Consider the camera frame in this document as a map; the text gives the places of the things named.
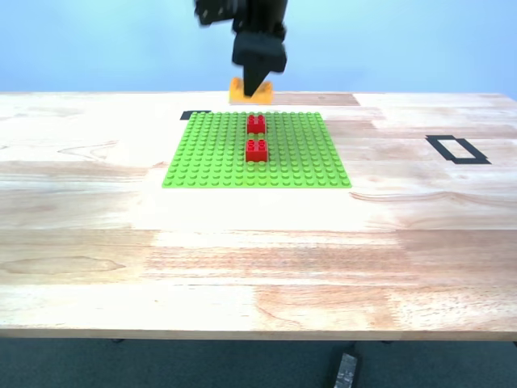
blue wall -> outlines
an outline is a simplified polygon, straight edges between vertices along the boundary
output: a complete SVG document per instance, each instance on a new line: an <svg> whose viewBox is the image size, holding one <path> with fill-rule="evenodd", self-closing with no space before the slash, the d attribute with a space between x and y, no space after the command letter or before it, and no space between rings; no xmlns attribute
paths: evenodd
<svg viewBox="0 0 517 388"><path fill-rule="evenodd" d="M193 0L3 0L0 90L226 90L240 75L230 24L200 28L193 9ZM290 0L288 67L271 79L277 90L517 99L516 20L516 0Z"/></svg>

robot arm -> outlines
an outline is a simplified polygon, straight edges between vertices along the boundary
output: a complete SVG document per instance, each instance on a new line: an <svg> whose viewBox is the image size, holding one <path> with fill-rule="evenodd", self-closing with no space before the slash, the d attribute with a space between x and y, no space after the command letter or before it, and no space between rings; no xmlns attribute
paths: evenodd
<svg viewBox="0 0 517 388"><path fill-rule="evenodd" d="M287 63L284 14L288 0L195 0L201 25L233 20L232 62L243 68L244 94L251 96L271 72Z"/></svg>

green lego baseplate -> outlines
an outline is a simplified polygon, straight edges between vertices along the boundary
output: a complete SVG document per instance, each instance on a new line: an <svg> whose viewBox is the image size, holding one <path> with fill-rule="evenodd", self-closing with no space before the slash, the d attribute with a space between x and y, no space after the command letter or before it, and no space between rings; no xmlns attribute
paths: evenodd
<svg viewBox="0 0 517 388"><path fill-rule="evenodd" d="M249 115L267 131L246 133ZM267 162L246 162L249 139L267 141ZM319 113L192 113L164 188L350 188Z"/></svg>

wooden table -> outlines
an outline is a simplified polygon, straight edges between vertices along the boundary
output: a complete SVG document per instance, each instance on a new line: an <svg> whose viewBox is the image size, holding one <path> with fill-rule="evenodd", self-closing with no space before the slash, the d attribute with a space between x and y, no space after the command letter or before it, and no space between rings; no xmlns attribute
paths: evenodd
<svg viewBox="0 0 517 388"><path fill-rule="evenodd" d="M182 111L250 110L226 101L0 95L0 335L517 340L515 101L277 94L352 189L162 189Z"/></svg>

yellow block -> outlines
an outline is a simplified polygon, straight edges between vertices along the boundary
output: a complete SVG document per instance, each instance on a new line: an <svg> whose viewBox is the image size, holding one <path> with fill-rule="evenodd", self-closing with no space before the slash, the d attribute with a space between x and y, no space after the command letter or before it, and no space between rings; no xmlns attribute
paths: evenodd
<svg viewBox="0 0 517 388"><path fill-rule="evenodd" d="M235 77L229 84L230 103L267 103L273 102L273 84L269 81L263 82L257 91L248 97L244 95L244 82L241 78Z"/></svg>

